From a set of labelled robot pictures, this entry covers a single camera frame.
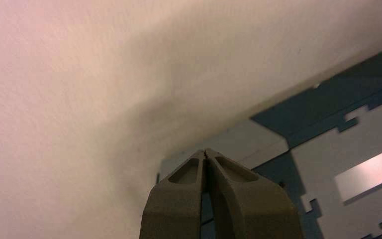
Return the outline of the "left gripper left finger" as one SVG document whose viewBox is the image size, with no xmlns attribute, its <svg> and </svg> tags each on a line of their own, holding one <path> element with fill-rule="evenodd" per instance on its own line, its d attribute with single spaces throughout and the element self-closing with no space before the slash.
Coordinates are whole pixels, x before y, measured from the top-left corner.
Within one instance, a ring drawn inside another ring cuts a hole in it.
<svg viewBox="0 0 382 239">
<path fill-rule="evenodd" d="M 146 202 L 141 239 L 198 239 L 206 186 L 206 157 L 198 150 L 156 184 Z"/>
</svg>

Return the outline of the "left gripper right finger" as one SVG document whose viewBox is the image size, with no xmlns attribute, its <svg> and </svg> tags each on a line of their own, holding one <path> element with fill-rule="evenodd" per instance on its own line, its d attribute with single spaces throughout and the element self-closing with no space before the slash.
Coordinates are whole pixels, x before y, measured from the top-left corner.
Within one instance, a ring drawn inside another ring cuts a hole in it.
<svg viewBox="0 0 382 239">
<path fill-rule="evenodd" d="M 217 239 L 302 239 L 299 214 L 285 190 L 210 148 L 209 191 Z"/>
</svg>

